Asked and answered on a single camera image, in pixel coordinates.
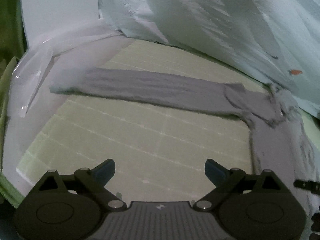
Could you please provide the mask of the pale green carrot print quilt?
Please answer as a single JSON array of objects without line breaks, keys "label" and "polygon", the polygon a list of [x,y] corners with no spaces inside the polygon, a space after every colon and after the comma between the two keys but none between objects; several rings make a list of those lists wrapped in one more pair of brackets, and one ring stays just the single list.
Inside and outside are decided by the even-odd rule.
[{"label": "pale green carrot print quilt", "polygon": [[202,52],[319,117],[319,0],[98,0],[128,37]]}]

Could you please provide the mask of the green grid mat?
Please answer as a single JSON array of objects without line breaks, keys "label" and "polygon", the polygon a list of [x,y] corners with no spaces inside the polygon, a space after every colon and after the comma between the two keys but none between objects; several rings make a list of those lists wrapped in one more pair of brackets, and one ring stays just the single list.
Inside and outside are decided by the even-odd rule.
[{"label": "green grid mat", "polygon": [[[101,67],[176,74],[247,90],[269,89],[210,57],[134,40]],[[116,173],[107,189],[132,200],[197,200],[212,190],[204,163],[252,171],[249,129],[237,117],[91,96],[65,100],[22,156],[17,171],[35,185],[49,169],[72,174],[111,158]]]}]

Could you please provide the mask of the clear plastic storage bag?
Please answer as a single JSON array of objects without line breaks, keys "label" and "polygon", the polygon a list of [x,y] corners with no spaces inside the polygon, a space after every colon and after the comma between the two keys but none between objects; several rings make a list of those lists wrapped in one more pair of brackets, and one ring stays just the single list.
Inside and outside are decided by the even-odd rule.
[{"label": "clear plastic storage bag", "polygon": [[23,197],[34,184],[17,171],[18,164],[65,100],[50,93],[49,86],[64,69],[101,67],[132,42],[132,38],[98,20],[29,47],[19,59],[9,89],[4,175]]}]

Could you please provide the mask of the green fabric at edge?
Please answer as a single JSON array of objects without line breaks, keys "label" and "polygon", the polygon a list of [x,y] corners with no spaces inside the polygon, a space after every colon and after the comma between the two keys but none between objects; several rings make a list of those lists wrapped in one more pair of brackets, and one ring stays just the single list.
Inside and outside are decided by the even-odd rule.
[{"label": "green fabric at edge", "polygon": [[1,0],[1,202],[17,208],[23,196],[4,175],[4,142],[8,124],[8,102],[11,75],[25,52],[21,1]]}]

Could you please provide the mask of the pale blue pillow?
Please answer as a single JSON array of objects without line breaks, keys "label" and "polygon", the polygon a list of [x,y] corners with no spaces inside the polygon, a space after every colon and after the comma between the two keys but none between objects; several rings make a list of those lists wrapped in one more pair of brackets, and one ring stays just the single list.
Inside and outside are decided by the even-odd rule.
[{"label": "pale blue pillow", "polygon": [[21,0],[30,47],[98,19],[98,0]]}]

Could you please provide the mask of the grey zip hoodie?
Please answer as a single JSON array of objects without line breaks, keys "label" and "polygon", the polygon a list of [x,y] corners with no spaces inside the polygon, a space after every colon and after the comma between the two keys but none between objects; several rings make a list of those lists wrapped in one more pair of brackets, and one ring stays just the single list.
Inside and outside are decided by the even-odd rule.
[{"label": "grey zip hoodie", "polygon": [[319,201],[293,186],[295,179],[319,180],[319,152],[306,135],[299,106],[286,89],[269,93],[240,83],[215,83],[137,70],[66,69],[50,86],[56,94],[86,94],[172,107],[208,115],[234,115],[249,127],[256,171],[273,170],[311,217]]}]

